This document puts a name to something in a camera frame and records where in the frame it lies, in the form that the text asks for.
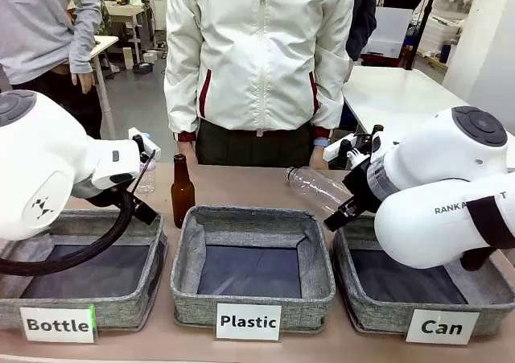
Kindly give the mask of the person's left hand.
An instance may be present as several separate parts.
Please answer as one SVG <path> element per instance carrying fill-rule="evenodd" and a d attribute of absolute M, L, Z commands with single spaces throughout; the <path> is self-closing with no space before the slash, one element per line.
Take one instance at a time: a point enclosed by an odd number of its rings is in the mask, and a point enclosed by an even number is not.
<path fill-rule="evenodd" d="M 309 167 L 311 169 L 322 171 L 329 169 L 328 162 L 323 158 L 324 150 L 325 148 L 322 146 L 314 146 L 309 161 Z"/>

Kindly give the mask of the bystander's bare hand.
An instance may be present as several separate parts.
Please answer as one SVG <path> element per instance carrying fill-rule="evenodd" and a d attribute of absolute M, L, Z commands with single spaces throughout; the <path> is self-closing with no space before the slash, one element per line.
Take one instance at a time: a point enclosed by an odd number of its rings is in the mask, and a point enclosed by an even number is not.
<path fill-rule="evenodd" d="M 72 84 L 80 86 L 83 94 L 88 94 L 95 86 L 96 80 L 93 72 L 86 73 L 72 73 Z"/>

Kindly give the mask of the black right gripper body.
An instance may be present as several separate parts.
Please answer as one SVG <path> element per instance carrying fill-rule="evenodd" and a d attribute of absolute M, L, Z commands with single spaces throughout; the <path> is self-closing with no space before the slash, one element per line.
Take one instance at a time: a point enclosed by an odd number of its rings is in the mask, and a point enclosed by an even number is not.
<path fill-rule="evenodd" d="M 369 180 L 373 180 L 373 171 L 382 165 L 383 158 L 378 157 L 372 161 L 370 155 L 347 153 L 347 159 L 351 164 L 351 171 L 344 177 L 343 184 L 352 196 L 341 206 L 344 215 L 375 213 L 381 206 L 382 199 L 374 194 Z"/>

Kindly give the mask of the person's right hand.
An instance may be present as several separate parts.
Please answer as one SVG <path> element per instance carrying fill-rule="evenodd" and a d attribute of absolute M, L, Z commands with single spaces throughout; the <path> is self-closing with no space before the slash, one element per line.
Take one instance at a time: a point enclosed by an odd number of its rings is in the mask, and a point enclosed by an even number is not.
<path fill-rule="evenodd" d="M 184 155 L 188 165 L 197 165 L 194 142 L 177 142 L 178 153 Z"/>

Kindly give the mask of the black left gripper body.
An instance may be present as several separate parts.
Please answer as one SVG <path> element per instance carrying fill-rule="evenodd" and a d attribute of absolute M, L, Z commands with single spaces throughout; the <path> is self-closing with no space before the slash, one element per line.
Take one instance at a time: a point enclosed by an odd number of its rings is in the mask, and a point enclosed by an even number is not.
<path fill-rule="evenodd" d="M 95 196 L 95 205 L 99 208 L 117 208 L 123 212 L 136 212 L 134 195 L 123 188 L 111 187 Z"/>

